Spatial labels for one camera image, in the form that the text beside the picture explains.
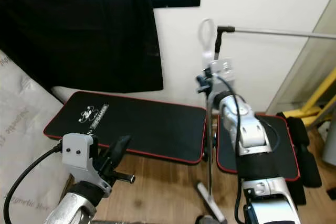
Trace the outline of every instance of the wooden floor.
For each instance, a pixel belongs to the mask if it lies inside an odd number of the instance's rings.
[[[314,130],[309,132],[309,137],[309,148],[317,158],[323,185],[318,189],[305,188],[307,205],[299,206],[300,219],[302,224],[336,223],[336,201],[332,201],[326,193],[326,189],[336,187],[336,168],[325,164],[320,158],[323,140],[319,133]],[[204,162],[185,166],[126,155],[117,170],[134,173],[135,183],[116,182],[111,196],[99,204],[96,220],[193,224],[198,215],[207,213],[194,189],[198,180],[206,182]],[[220,172],[215,164],[213,170],[215,200],[228,223],[235,223],[237,178]]]

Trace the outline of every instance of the logo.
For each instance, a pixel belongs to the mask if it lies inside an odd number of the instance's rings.
[[[82,113],[80,114],[81,118],[78,120],[78,122],[92,122],[89,129],[94,130],[98,126],[108,107],[108,104],[104,104],[101,109],[98,110],[95,109],[94,106],[87,106],[87,109],[85,111],[82,111]]]
[[[93,121],[98,114],[98,109],[95,109],[93,106],[87,106],[86,110],[83,111],[80,115],[82,116],[78,122],[85,123],[86,121]]]

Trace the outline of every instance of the black curtain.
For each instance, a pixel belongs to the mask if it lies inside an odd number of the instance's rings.
[[[0,0],[0,49],[46,89],[163,88],[151,0]]]

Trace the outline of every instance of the white sheet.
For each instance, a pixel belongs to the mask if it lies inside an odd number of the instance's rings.
[[[36,158],[58,142],[43,129],[62,107],[52,95],[0,51],[0,223],[13,182]],[[14,193],[12,223],[43,223],[58,204],[68,178],[61,154],[40,163]]]

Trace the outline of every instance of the red trim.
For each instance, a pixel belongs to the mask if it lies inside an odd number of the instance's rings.
[[[286,181],[296,181],[300,177],[300,170],[299,170],[298,160],[296,158],[296,154],[295,154],[295,150],[294,150],[293,141],[292,141],[292,138],[290,136],[286,120],[284,118],[280,117],[280,116],[277,116],[277,115],[265,115],[265,114],[261,114],[261,115],[262,116],[269,116],[269,117],[273,117],[273,118],[280,118],[280,119],[284,120],[284,122],[286,124],[286,128],[287,128],[287,134],[289,136],[290,144],[292,146],[292,150],[293,150],[293,154],[294,154],[294,158],[295,158],[296,167],[297,167],[297,170],[298,170],[298,175],[295,178],[285,178],[285,180]],[[218,165],[218,167],[220,169],[222,169],[225,172],[228,172],[228,173],[237,173],[237,170],[226,169],[226,168],[222,167],[220,165],[220,163],[219,163],[219,160],[218,160],[218,150],[219,150],[219,142],[220,142],[219,140],[220,140],[220,132],[221,132],[221,127],[220,127],[219,122],[220,122],[220,116],[218,116],[218,121],[217,121],[217,135],[218,135],[218,138],[217,138],[217,165]]]
[[[93,93],[95,94],[96,92],[85,92],[85,91],[76,91],[75,93],[73,93],[71,95],[71,97],[78,93],[78,92],[82,92],[82,93]],[[154,100],[147,100],[147,99],[138,99],[138,98],[132,98],[132,97],[124,97],[124,96],[121,96],[121,95],[111,95],[111,94],[104,94],[104,93],[99,93],[97,92],[97,94],[103,94],[103,95],[108,95],[108,96],[111,96],[111,97],[123,97],[123,98],[129,98],[129,99],[135,99],[135,100],[144,100],[144,101],[151,101],[151,102],[158,102],[158,103],[167,103],[167,104],[173,104],[173,105],[181,105],[181,106],[189,106],[189,105],[183,105],[183,104],[178,104],[178,103],[169,103],[169,102],[160,102],[160,101],[154,101]],[[59,115],[59,113],[62,111],[62,109],[65,107],[65,105],[67,104],[67,102],[64,104],[64,106],[60,109],[60,111],[53,117],[53,119],[51,119],[51,121],[47,124],[47,126],[44,128],[43,130],[43,133],[45,136],[47,137],[51,137],[51,138],[56,138],[56,139],[61,139],[62,137],[61,136],[55,136],[55,135],[48,135],[46,134],[45,130],[46,128],[49,126],[49,124]],[[189,107],[194,107],[194,108],[200,108],[200,109],[203,109],[205,110],[204,108],[202,107],[199,107],[199,106],[189,106]],[[164,158],[164,159],[170,159],[170,160],[174,160],[174,161],[178,161],[178,162],[182,162],[182,163],[188,163],[188,164],[198,164],[201,160],[202,160],[202,153],[203,153],[203,148],[204,148],[204,134],[205,134],[205,125],[206,125],[206,117],[205,117],[205,120],[204,120],[204,126],[203,126],[203,135],[202,135],[202,148],[201,148],[201,153],[200,153],[200,157],[198,160],[196,161],[188,161],[188,160],[184,160],[184,159],[180,159],[180,158],[176,158],[176,157],[168,157],[168,156],[164,156],[164,155],[159,155],[159,154],[153,154],[153,153],[149,153],[149,152],[142,152],[142,151],[137,151],[137,150],[133,150],[133,149],[127,149],[128,152],[133,152],[133,153],[138,153],[138,154],[143,154],[143,155],[147,155],[147,156],[153,156],[153,157],[159,157],[159,158]],[[106,144],[98,144],[98,146],[101,146],[101,147],[110,147],[109,145],[106,145]]]

